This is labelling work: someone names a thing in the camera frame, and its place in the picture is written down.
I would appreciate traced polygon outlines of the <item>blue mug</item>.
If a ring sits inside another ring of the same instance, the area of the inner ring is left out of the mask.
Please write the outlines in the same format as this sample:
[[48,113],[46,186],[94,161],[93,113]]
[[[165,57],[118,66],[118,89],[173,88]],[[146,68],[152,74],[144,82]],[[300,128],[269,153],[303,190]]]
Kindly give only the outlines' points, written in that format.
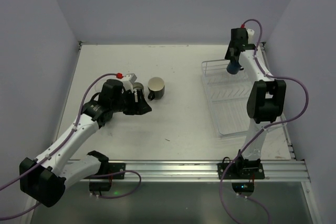
[[238,61],[231,60],[226,67],[226,70],[229,74],[235,75],[242,71],[244,68],[239,64]]

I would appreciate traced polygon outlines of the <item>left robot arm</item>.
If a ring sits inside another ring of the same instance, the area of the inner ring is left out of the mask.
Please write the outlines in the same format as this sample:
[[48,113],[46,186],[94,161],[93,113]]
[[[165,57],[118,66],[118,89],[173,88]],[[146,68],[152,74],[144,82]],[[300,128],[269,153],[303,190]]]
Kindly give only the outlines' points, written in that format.
[[82,105],[80,113],[65,133],[35,159],[25,158],[19,165],[20,189],[46,207],[52,207],[66,189],[86,177],[103,177],[111,171],[107,156],[89,152],[68,165],[78,148],[105,126],[115,113],[144,115],[151,112],[143,87],[108,79],[100,92]]

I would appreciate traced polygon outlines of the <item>black mug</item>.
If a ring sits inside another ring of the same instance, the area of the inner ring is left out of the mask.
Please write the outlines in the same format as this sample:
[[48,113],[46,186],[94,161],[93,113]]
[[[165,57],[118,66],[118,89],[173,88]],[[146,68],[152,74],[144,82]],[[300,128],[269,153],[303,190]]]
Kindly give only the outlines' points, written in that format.
[[153,77],[148,81],[148,99],[150,101],[160,100],[164,96],[165,83],[160,77]]

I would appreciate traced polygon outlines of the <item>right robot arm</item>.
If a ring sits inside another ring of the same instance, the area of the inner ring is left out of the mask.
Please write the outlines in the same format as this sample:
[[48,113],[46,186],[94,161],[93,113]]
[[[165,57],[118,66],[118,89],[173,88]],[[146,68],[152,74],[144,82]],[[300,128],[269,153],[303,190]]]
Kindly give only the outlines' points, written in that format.
[[286,83],[266,74],[266,66],[256,56],[257,46],[251,42],[253,33],[244,26],[231,29],[225,55],[229,60],[227,72],[237,74],[244,69],[253,86],[246,105],[250,123],[245,142],[237,157],[223,165],[224,179],[265,177],[261,150],[267,135],[266,126],[282,115],[284,107]]

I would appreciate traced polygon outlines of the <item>beige cup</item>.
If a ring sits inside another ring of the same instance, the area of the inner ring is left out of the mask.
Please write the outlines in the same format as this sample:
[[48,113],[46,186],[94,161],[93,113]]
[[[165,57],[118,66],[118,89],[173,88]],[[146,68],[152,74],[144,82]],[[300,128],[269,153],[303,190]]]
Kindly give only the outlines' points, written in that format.
[[137,92],[138,90],[141,90],[142,93],[144,93],[144,86],[142,83],[139,83],[139,82],[135,82],[133,84],[133,91]]

